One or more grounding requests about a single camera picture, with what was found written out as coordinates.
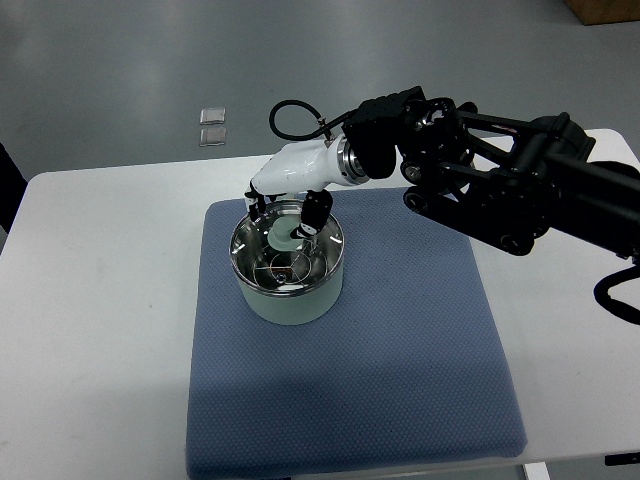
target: metal pot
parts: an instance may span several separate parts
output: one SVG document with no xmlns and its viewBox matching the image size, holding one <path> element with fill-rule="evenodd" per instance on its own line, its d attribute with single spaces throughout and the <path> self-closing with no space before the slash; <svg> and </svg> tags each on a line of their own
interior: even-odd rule
<svg viewBox="0 0 640 480">
<path fill-rule="evenodd" d="M 245 216 L 233 232 L 229 255 L 245 300 L 265 320 L 301 325 L 327 312 L 342 290 L 344 236 L 333 215 L 324 229 L 290 250 L 274 244 L 269 232 L 279 224 L 300 223 L 302 201 L 267 205 L 256 222 Z"/>
</svg>

